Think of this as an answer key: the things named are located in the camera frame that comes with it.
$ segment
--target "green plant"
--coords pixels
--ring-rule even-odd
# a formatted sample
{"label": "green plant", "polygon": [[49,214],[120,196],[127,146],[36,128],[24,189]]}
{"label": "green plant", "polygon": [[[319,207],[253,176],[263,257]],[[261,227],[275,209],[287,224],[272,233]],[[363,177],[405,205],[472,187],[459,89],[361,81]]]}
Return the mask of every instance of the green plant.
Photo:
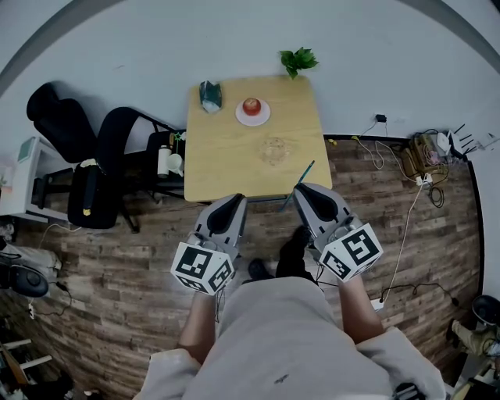
{"label": "green plant", "polygon": [[291,79],[295,79],[298,75],[298,70],[307,70],[308,68],[313,68],[319,64],[310,48],[301,47],[295,53],[285,50],[280,52],[280,54],[281,63],[287,69]]}

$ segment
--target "wooden table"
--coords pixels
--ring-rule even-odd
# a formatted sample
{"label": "wooden table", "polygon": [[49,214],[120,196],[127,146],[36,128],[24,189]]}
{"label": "wooden table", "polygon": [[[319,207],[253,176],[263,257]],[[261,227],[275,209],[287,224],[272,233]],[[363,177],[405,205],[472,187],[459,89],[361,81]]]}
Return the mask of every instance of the wooden table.
{"label": "wooden table", "polygon": [[[189,202],[234,193],[265,198],[286,195],[311,161],[305,182],[331,188],[330,168],[313,90],[306,77],[257,77],[220,83],[223,108],[208,114],[198,86],[190,93],[184,196]],[[271,117],[246,127],[235,116],[248,97],[269,103]]]}

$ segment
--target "white wall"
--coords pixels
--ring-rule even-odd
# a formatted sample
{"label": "white wall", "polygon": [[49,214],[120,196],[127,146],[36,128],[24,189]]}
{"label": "white wall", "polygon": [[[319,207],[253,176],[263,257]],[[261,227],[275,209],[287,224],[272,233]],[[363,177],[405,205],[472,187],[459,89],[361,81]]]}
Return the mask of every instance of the white wall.
{"label": "white wall", "polygon": [[[497,141],[500,139],[499,110],[500,93],[498,93],[496,98],[482,105],[474,117],[466,121],[466,125],[463,130],[459,132],[459,135],[461,138],[464,138],[468,134],[472,134],[473,136],[463,142],[467,143],[469,139],[474,139],[475,142],[470,146],[478,144],[478,148],[485,146],[488,151],[500,147],[500,141]],[[483,153],[479,152],[474,156],[478,156],[479,154],[482,155]]]}
{"label": "white wall", "polygon": [[0,71],[47,20],[71,0],[0,0]]}
{"label": "white wall", "polygon": [[500,298],[500,146],[473,158],[484,224],[483,293]]}
{"label": "white wall", "polygon": [[[279,50],[311,47],[323,130],[358,133],[386,113],[391,136],[458,127],[500,77],[477,53],[396,0],[127,0],[85,21],[34,60],[0,98],[0,138],[16,148],[36,134],[27,99],[62,82],[97,130],[130,105],[185,126],[187,92],[204,79],[283,73]],[[373,134],[385,134],[383,127]]]}
{"label": "white wall", "polygon": [[500,53],[500,12],[491,0],[443,0]]}

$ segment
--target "black office chair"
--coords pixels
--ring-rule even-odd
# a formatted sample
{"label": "black office chair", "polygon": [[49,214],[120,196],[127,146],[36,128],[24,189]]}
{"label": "black office chair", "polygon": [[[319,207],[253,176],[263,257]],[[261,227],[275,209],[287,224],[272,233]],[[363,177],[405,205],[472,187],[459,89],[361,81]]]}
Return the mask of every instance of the black office chair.
{"label": "black office chair", "polygon": [[[139,112],[111,111],[96,137],[80,104],[59,100],[52,84],[44,84],[30,97],[27,116],[68,163],[79,163],[73,174],[68,220],[80,227],[109,229],[121,212],[133,233],[135,225],[123,204],[123,155],[130,129]],[[82,167],[94,159],[96,165]]]}

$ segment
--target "white sleeve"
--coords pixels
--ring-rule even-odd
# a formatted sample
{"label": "white sleeve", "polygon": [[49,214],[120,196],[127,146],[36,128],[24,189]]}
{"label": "white sleeve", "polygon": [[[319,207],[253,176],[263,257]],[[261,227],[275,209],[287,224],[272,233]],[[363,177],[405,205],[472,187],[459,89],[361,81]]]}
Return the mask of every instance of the white sleeve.
{"label": "white sleeve", "polygon": [[180,399],[199,369],[199,362],[183,348],[155,353],[149,360],[141,392],[134,400]]}
{"label": "white sleeve", "polygon": [[444,400],[445,384],[439,370],[411,344],[397,328],[359,343],[364,356],[384,368],[394,389],[403,383],[415,384],[428,400]]}

